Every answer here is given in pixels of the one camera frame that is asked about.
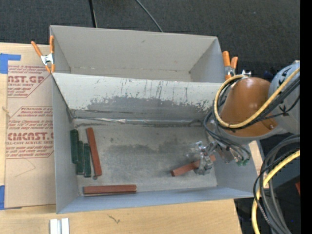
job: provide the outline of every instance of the bin floor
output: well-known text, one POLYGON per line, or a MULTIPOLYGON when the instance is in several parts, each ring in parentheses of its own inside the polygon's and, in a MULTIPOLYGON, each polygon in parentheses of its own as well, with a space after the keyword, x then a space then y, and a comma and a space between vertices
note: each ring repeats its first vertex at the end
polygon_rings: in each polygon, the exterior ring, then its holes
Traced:
POLYGON ((87 143, 86 129, 94 129, 102 175, 94 180, 78 175, 83 186, 136 184, 138 192, 215 187, 214 168, 208 175, 190 171, 172 177, 170 170, 193 160, 187 156, 198 141, 207 144, 203 127, 155 126, 106 121, 75 122, 79 139, 87 143))

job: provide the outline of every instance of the cardboard sheet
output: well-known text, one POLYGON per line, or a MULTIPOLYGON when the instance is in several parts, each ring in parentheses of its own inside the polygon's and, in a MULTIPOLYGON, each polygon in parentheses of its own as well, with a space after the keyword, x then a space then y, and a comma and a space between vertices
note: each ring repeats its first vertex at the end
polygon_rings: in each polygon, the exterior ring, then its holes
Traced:
MULTIPOLYGON (((49 46, 39 48, 49 53, 49 46)), ((7 93, 7 104, 1 108, 7 122, 1 121, 0 140, 3 163, 5 156, 4 207, 54 204, 51 77, 31 44, 0 43, 0 53, 20 56, 8 60, 1 79, 1 87, 7 85, 7 91, 1 90, 7 93)))

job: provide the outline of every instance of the black cable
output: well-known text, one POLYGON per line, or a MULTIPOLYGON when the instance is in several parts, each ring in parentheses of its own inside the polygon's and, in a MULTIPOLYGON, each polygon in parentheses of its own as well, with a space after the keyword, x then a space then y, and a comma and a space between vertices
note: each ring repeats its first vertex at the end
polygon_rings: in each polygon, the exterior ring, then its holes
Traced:
MULTIPOLYGON (((299 143, 300 143, 300 138, 299 138, 299 137, 287 138, 287 141, 290 141, 290 143, 288 143, 288 144, 286 144, 286 145, 295 144, 295 143, 298 143, 298 144, 299 144, 299 143)), ((271 158, 272 161, 275 160, 275 157, 276 157, 277 153, 278 153, 279 150, 281 150, 281 148, 283 148, 284 146, 280 147, 280 148, 276 151, 276 154, 273 155, 272 158, 271 158)), ((299 149, 299 148, 300 148, 300 146, 298 145, 298 146, 294 147, 293 149, 296 150, 296 149, 299 149)), ((269 181, 269 188, 270 188, 270 193, 271 193, 271 195, 272 195, 273 207, 274 207, 274 209, 275 209, 275 211, 276 211, 276 213, 277 213, 277 216, 278 216, 280 222, 287 228, 287 225, 286 225, 286 222, 285 222, 283 213, 282 213, 282 211, 281 211, 281 209, 280 209, 280 207, 278 206, 278 203, 277 203, 277 201, 276 201, 275 192, 274 192, 274 190, 273 190, 273 189, 274 189, 273 180, 270 180, 270 181, 269 181)))
POLYGON ((97 26, 96 16, 94 13, 93 2, 92 2, 92 0, 88 0, 88 2, 89 2, 91 17, 92 17, 92 25, 94 28, 97 28, 98 26, 97 26))
POLYGON ((270 164, 270 161, 272 158, 275 159, 277 153, 279 152, 279 150, 289 144, 293 144, 293 143, 299 143, 300 142, 300 138, 298 137, 300 135, 293 135, 293 136, 290 136, 288 138, 286 138, 285 140, 283 140, 281 143, 279 143, 278 145, 276 145, 266 156, 266 158, 264 159, 263 161, 263 164, 261 166, 261 170, 260 170, 260 175, 258 176, 258 178, 256 179, 255 181, 255 184, 254 184, 254 196, 255 196, 255 201, 257 202, 258 200, 256 199, 256 192, 255 192, 255 187, 256 187, 256 183, 258 180, 260 180, 259 182, 259 187, 260 187, 260 192, 261 192, 261 196, 262 196, 262 201, 263 201, 263 204, 264 204, 264 207, 265 209, 268 211, 268 213, 270 214, 270 216, 272 217, 274 223, 281 229, 281 230, 284 230, 286 233, 290 233, 288 227, 286 226, 286 223, 283 219, 283 216, 282 216, 282 212, 280 210, 280 208, 278 207, 275 199, 273 200, 273 206, 275 208, 275 211, 276 213, 278 214, 278 219, 276 219, 276 217, 274 216, 274 214, 272 213, 272 210, 269 206, 269 203, 267 202, 267 198, 266 198, 266 194, 265 194, 265 191, 264 191, 264 187, 263 187, 263 174, 270 170, 273 166, 275 166, 276 164, 278 164, 281 160, 283 160, 285 158, 285 155, 282 155, 281 157, 279 157, 277 160, 275 160, 272 164, 270 164))
POLYGON ((148 10, 144 7, 144 5, 139 1, 139 0, 135 0, 141 7, 142 9, 149 15, 149 17, 153 20, 153 22, 156 24, 157 28, 159 29, 160 32, 163 32, 163 30, 161 29, 161 27, 159 26, 159 24, 156 22, 156 20, 154 19, 154 17, 151 15, 151 13, 148 12, 148 10))
MULTIPOLYGON (((290 155, 291 153, 293 153, 293 150, 291 150, 291 151, 288 151, 287 152, 287 155, 290 155)), ((260 170, 260 174, 259 174, 259 176, 256 178, 256 180, 255 180, 255 182, 254 182, 254 184, 253 184, 253 196, 254 196, 254 200, 255 200, 255 202, 257 203, 257 205, 258 205, 258 207, 259 207, 259 210, 261 211, 261 213, 262 213, 262 215, 263 215, 263 217, 265 218, 265 220, 266 220, 266 222, 268 223, 268 225, 275 231, 275 232, 277 232, 277 233, 279 233, 280 231, 278 231, 273 225, 272 225, 272 223, 269 221, 269 219, 268 219, 268 217, 267 217, 267 215, 266 215, 266 213, 264 212, 264 209, 263 209, 263 207, 262 207, 262 205, 261 205, 261 203, 260 203, 260 201, 257 199, 257 195, 256 195, 256 185, 257 185, 257 182, 258 182, 258 180, 261 180, 261 178, 263 178, 263 175, 264 175, 264 173, 266 172, 266 171, 268 171, 270 168, 272 168, 273 166, 275 166, 275 165, 277 165, 279 162, 281 162, 283 159, 285 158, 285 156, 281 156, 281 157, 279 157, 274 163, 272 163, 271 165, 269 165, 268 167, 266 167, 265 169, 261 169, 260 170)), ((260 184, 259 184, 259 187, 261 188, 263 188, 263 181, 262 181, 262 184, 261 184, 261 182, 259 182, 260 184)), ((274 215, 271 213, 270 214, 270 216, 272 217, 272 219, 274 220, 275 219, 275 217, 274 217, 274 215)), ((281 230, 284 230, 284 228, 282 228, 280 225, 278 225, 278 224, 276 224, 281 230)))

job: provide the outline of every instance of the dark floor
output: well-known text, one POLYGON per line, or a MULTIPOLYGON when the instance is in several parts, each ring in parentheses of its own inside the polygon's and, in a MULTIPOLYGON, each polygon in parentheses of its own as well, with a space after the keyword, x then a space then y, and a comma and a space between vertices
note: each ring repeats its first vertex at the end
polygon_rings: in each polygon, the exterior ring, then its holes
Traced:
MULTIPOLYGON (((222 51, 238 56, 239 73, 263 78, 300 59, 300 0, 139 0, 156 23, 136 0, 92 1, 98 28, 217 36, 222 51)), ((47 44, 51 24, 93 27, 91 15, 88 0, 0 0, 0 41, 47 44)), ((270 150, 283 138, 261 145, 270 150)), ((300 212, 293 184, 280 194, 285 212, 300 212)), ((251 202, 236 200, 245 234, 253 233, 251 202)), ((298 214, 287 218, 300 233, 298 214)), ((270 233, 265 223, 262 233, 270 233)))

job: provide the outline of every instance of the wire bundle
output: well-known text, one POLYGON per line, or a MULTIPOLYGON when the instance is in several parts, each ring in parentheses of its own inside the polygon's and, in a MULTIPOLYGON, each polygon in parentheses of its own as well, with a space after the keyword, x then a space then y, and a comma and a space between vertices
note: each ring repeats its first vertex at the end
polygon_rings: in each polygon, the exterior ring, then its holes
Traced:
POLYGON ((292 135, 277 144, 265 157, 261 166, 260 174, 253 185, 254 201, 252 207, 252 223, 253 229, 256 234, 260 233, 257 225, 257 208, 260 209, 264 219, 272 230, 274 230, 278 234, 291 234, 291 231, 288 229, 285 223, 282 211, 276 200, 272 178, 284 166, 286 166, 288 163, 290 163, 295 158, 298 158, 299 156, 300 135, 292 135), (292 148, 286 153, 283 153, 281 149, 289 145, 292 145, 292 148), (271 199, 270 203, 268 202, 268 196, 266 195, 265 190, 267 184, 269 184, 271 199), (262 199, 263 207, 259 201, 260 196, 262 199))

